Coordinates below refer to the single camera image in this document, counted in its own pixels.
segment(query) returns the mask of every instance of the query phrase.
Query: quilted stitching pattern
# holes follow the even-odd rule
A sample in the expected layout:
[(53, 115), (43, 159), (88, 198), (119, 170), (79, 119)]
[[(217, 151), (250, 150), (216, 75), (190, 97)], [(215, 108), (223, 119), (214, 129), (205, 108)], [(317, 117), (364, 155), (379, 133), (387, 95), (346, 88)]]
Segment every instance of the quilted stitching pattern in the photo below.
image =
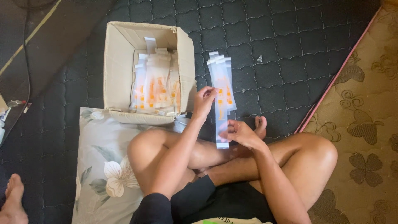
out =
[[(232, 57), (238, 109), (231, 119), (268, 119), (267, 141), (293, 133), (378, 8), (378, 0), (118, 0), (48, 90), (32, 100), (4, 143), (5, 169), (25, 183), (30, 223), (70, 223), (78, 115), (103, 108), (103, 46), (109, 21), (182, 27), (195, 47), (198, 88), (210, 85), (210, 51)], [(263, 61), (257, 59), (262, 55)], [(201, 135), (214, 138), (214, 111)]]

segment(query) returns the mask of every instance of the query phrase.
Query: floral pillowcase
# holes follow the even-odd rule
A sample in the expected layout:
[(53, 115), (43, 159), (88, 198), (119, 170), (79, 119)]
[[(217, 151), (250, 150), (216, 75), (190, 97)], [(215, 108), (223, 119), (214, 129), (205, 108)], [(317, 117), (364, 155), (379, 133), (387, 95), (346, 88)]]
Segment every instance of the floral pillowcase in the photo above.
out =
[(149, 128), (121, 124), (103, 109), (80, 109), (73, 224), (129, 223), (142, 192), (126, 150), (134, 136)]

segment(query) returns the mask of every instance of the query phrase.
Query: person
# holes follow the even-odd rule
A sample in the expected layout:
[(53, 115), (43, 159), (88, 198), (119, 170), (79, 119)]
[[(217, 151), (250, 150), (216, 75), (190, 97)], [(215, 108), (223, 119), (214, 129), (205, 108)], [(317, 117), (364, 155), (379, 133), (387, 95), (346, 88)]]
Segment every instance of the person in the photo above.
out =
[(28, 218), (22, 208), (23, 183), (18, 174), (11, 175), (5, 190), (6, 201), (0, 210), (0, 223), (27, 224)]
[(309, 133), (265, 144), (267, 121), (229, 120), (220, 136), (231, 149), (197, 139), (217, 89), (196, 93), (190, 122), (181, 134), (147, 130), (127, 154), (144, 198), (131, 224), (311, 223), (317, 201), (337, 162), (327, 139)]

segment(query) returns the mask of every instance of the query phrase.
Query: cardboard box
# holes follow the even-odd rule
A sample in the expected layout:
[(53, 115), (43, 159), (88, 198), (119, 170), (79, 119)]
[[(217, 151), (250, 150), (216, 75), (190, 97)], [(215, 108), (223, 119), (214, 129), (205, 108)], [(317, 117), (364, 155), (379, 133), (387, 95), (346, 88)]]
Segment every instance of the cardboard box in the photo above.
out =
[(192, 40), (180, 27), (128, 22), (107, 24), (103, 67), (104, 106), (111, 116), (122, 123), (167, 125), (174, 122), (175, 116), (137, 114), (129, 109), (135, 81), (133, 66), (138, 62), (138, 54), (146, 53), (144, 37), (156, 38), (158, 48), (178, 50), (181, 90), (179, 114), (193, 110), (196, 81)]

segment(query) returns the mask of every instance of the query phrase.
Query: black sleeve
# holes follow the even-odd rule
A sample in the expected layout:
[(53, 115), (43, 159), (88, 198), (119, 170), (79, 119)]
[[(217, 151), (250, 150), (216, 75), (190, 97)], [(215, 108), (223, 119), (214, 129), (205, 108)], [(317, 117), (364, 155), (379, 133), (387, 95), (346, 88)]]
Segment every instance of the black sleeve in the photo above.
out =
[(173, 224), (170, 200), (159, 193), (145, 196), (130, 224)]

